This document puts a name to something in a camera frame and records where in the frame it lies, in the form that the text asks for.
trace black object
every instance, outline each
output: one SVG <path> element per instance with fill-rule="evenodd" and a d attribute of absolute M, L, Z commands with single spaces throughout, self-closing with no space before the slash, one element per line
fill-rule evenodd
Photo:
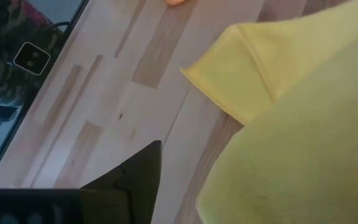
<path fill-rule="evenodd" d="M 0 224 L 146 224 L 160 184 L 161 141 L 81 189 L 0 190 Z"/>
<path fill-rule="evenodd" d="M 34 75 L 41 75 L 49 60 L 50 55 L 46 51 L 30 42 L 24 42 L 13 63 Z"/>

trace camouflage pattern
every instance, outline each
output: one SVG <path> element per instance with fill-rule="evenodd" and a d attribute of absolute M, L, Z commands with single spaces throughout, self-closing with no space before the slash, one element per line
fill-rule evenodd
<path fill-rule="evenodd" d="M 28 94 L 40 88 L 47 73 L 33 75 L 12 64 L 24 42 L 32 42 L 51 55 L 53 62 L 63 45 L 63 32 L 46 18 L 29 15 L 23 0 L 0 0 L 0 106 L 20 107 Z"/>

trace wood grain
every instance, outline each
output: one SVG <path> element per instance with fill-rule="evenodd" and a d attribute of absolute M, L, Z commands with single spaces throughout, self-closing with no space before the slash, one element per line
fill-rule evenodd
<path fill-rule="evenodd" d="M 65 165 L 60 171 L 59 177 L 55 183 L 55 188 L 78 187 L 78 181 L 84 172 L 85 165 L 95 149 L 102 132 L 103 130 L 100 127 L 85 122 L 80 134 L 75 140 L 75 144 L 71 149 Z"/>
<path fill-rule="evenodd" d="M 355 0 L 328 0 L 328 6 L 335 7 L 347 1 L 355 1 Z"/>
<path fill-rule="evenodd" d="M 124 35 L 122 36 L 122 39 L 118 45 L 116 53 L 114 53 L 115 58 L 117 58 L 119 56 L 119 54 L 121 53 L 122 48 L 124 47 L 125 43 L 127 42 L 129 34 L 131 33 L 132 29 L 134 28 L 135 22 L 137 21 L 137 18 L 139 17 L 140 12 L 142 12 L 142 9 L 145 4 L 146 4 L 146 0 L 139 0 L 139 2 L 137 3 L 135 11 L 129 21 L 129 24 L 127 26 L 127 29 L 125 30 Z"/>
<path fill-rule="evenodd" d="M 197 1 L 166 8 L 136 68 L 133 82 L 152 88 L 158 87 Z"/>
<path fill-rule="evenodd" d="M 302 15 L 307 16 L 314 14 L 329 7 L 329 0 L 308 0 Z"/>
<path fill-rule="evenodd" d="M 186 191 L 186 195 L 181 203 L 180 210 L 176 216 L 175 224 L 201 223 L 196 211 L 196 198 L 200 192 L 212 165 L 218 159 L 220 153 L 226 147 L 233 135 L 235 135 L 243 126 L 227 115 L 221 112 L 217 118 L 214 128 L 211 131 L 208 142 L 203 154 L 198 161 L 195 173 Z"/>
<path fill-rule="evenodd" d="M 52 144 L 51 144 L 51 146 L 49 147 L 49 150 L 47 151 L 47 153 L 46 153 L 46 155 L 45 155 L 45 160 L 41 163 L 41 165 L 40 165 L 40 167 L 39 167 L 39 170 L 37 171 L 37 173 L 36 173 L 36 175 L 35 175 L 36 177 L 37 177 L 38 175 L 40 175 L 40 172 L 41 172 L 41 170 L 43 169 L 43 167 L 44 167 L 44 165 L 45 165 L 45 163 L 46 163 L 46 161 L 47 161 L 47 158 L 50 156 L 50 154 L 52 153 L 52 150 L 54 149 L 54 147 L 55 147 L 55 145 L 56 145 L 56 142 L 57 142 L 57 141 L 59 140 L 59 138 L 61 137 L 62 131 L 66 128 L 68 119 L 71 117 L 71 114 L 73 113 L 73 110 L 76 108 L 76 106 L 77 106 L 77 104 L 78 104 L 80 98 L 82 97 L 82 95 L 83 95 L 83 93 L 84 93 L 86 87 L 88 86 L 88 84 L 89 84 L 91 78 L 92 78 L 93 75 L 95 74 L 96 69 L 99 67 L 99 64 L 100 64 L 100 62 L 101 62 L 101 60 L 102 60 L 102 57 L 103 57 L 102 55 L 98 55 L 98 56 L 95 58 L 95 60 L 94 60 L 94 62 L 93 62 L 93 65 L 92 65 L 91 69 L 89 70 L 89 72 L 88 72 L 88 74 L 87 74 L 87 76 L 86 76 L 86 78 L 85 78 L 85 80 L 84 80 L 84 82 L 83 82 L 83 84 L 82 84 L 82 86 L 81 86 L 79 92 L 78 92 L 77 95 L 75 96 L 75 99 L 74 99 L 74 102 L 73 102 L 72 106 L 70 107 L 70 109 L 69 109 L 69 111 L 68 111 L 68 113 L 67 113 L 65 119 L 63 120 L 63 124 L 60 126 L 57 135 L 56 135 L 55 138 L 53 139 Z M 31 184 L 30 184 L 30 187 L 33 187 L 33 186 L 34 186 L 36 180 L 37 180 L 36 178 L 33 179 L 33 181 L 32 181 Z"/>
<path fill-rule="evenodd" d="M 219 112 L 202 92 L 189 90 L 164 145 L 155 223 L 173 221 Z"/>
<path fill-rule="evenodd" d="M 52 128 L 55 126 L 56 120 L 59 116 L 59 114 L 62 112 L 63 105 L 67 104 L 68 97 L 70 93 L 73 91 L 74 84 L 77 82 L 78 77 L 80 76 L 82 67 L 79 65 L 74 65 L 71 69 L 70 74 L 68 75 L 67 79 L 65 80 L 65 83 L 63 84 L 63 88 L 60 90 L 59 95 L 57 99 L 53 102 L 53 105 L 51 109 L 48 112 L 48 115 L 45 119 L 45 122 L 43 123 L 42 128 L 40 128 L 39 132 L 35 131 L 34 133 L 37 133 L 36 136 L 26 136 L 27 139 L 32 140 L 33 144 L 31 147 L 37 148 L 41 150 L 42 145 L 44 144 L 49 132 L 52 130 Z M 23 185 L 25 177 L 30 171 L 30 168 L 32 167 L 33 162 L 35 161 L 35 153 L 32 153 L 31 159 L 23 163 L 24 170 L 21 172 L 23 175 L 21 175 L 20 179 L 18 179 L 19 182 L 17 182 L 17 185 Z"/>
<path fill-rule="evenodd" d="M 293 19 L 302 14 L 307 0 L 266 0 L 259 14 L 259 22 Z"/>

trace light wood floor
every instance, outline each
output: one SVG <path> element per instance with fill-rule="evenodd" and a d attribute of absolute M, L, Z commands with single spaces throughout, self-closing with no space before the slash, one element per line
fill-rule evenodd
<path fill-rule="evenodd" d="M 242 126 L 180 73 L 230 24 L 339 1 L 91 0 L 0 163 L 0 188 L 72 188 L 163 141 L 154 223 L 200 223 L 196 196 Z"/>

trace yellow cloth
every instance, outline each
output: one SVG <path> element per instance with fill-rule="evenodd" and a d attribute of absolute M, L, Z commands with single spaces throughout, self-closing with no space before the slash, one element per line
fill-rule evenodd
<path fill-rule="evenodd" d="M 185 73 L 243 123 L 264 112 L 213 166 L 205 224 L 358 223 L 358 0 L 230 27 Z"/>
<path fill-rule="evenodd" d="M 358 0 L 301 19 L 226 29 L 186 77 L 247 124 L 294 83 L 358 39 Z"/>

